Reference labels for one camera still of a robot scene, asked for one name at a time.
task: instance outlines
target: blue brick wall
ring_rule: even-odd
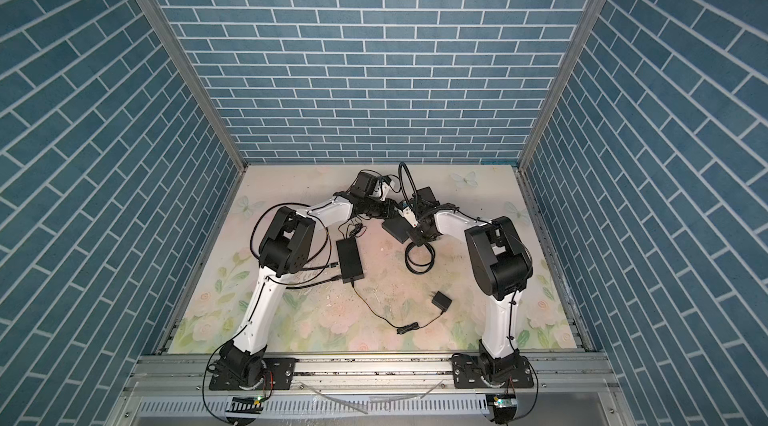
[[[642,424],[768,424],[768,0],[608,0],[530,169]]]
[[[586,0],[159,0],[249,162],[514,161]]]
[[[235,170],[134,0],[0,0],[0,18],[0,424],[91,424]]]

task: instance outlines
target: metal corner post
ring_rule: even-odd
[[[558,75],[552,80],[552,85],[544,97],[542,103],[542,109],[538,112],[536,121],[534,121],[530,135],[528,135],[528,141],[525,142],[523,151],[520,155],[518,162],[518,168],[524,171],[528,168],[528,165],[533,159],[533,154],[536,151],[539,141],[541,141],[544,134],[544,129],[547,127],[549,119],[552,117],[555,108],[558,107],[558,101],[563,94],[565,85],[568,83],[568,79],[571,77],[574,68],[576,67],[576,61],[581,55],[581,51],[584,45],[589,39],[589,34],[592,31],[592,27],[598,21],[600,11],[602,11],[606,0],[588,0],[587,5],[584,7],[584,12],[581,15],[576,31],[574,32],[571,43],[563,55],[563,62],[558,70]]]
[[[208,92],[200,81],[192,63],[189,61],[187,54],[184,52],[184,48],[181,47],[181,43],[176,37],[176,33],[170,27],[168,19],[163,14],[158,0],[136,0],[144,16],[147,17],[149,24],[160,39],[163,47],[165,48],[170,60],[174,62],[174,65],[179,71],[181,78],[186,85],[190,88],[190,92],[197,101],[197,105],[205,114],[211,127],[214,128],[216,136],[219,138],[226,152],[229,153],[230,158],[237,166],[240,172],[245,171],[246,162],[240,150],[237,148],[232,136],[226,130],[226,126],[216,111]]]

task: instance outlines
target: table surface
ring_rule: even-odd
[[[345,190],[364,166],[250,166],[204,267],[168,353],[210,353],[236,333],[256,286],[257,262],[248,249],[259,216],[278,202],[318,204]],[[395,165],[376,165],[382,174]],[[532,254],[534,275],[528,280],[518,309],[518,344],[526,349],[575,348],[571,329],[552,283],[542,248],[510,166],[414,165],[418,188],[430,186],[440,202],[452,202],[470,216],[509,217]],[[397,194],[392,197],[400,199]],[[273,216],[256,231],[255,244]],[[270,330],[270,352],[455,351],[474,350],[485,324],[485,295],[472,275],[466,246],[441,236],[433,243],[436,264],[425,275],[410,273],[404,264],[406,245],[381,228],[380,220],[365,221],[358,238],[366,277],[356,288],[371,308],[395,325],[424,325],[438,315],[432,303],[441,291],[453,300],[446,314],[428,328],[405,335],[372,315],[349,284],[341,281],[286,291]],[[338,225],[331,239],[341,239]],[[318,227],[312,251],[320,248],[325,231]],[[326,251],[310,263],[321,266]],[[427,262],[425,248],[414,248],[415,262]],[[331,261],[336,260],[334,248]],[[302,272],[300,280],[316,272]],[[329,268],[319,279],[339,274]]]

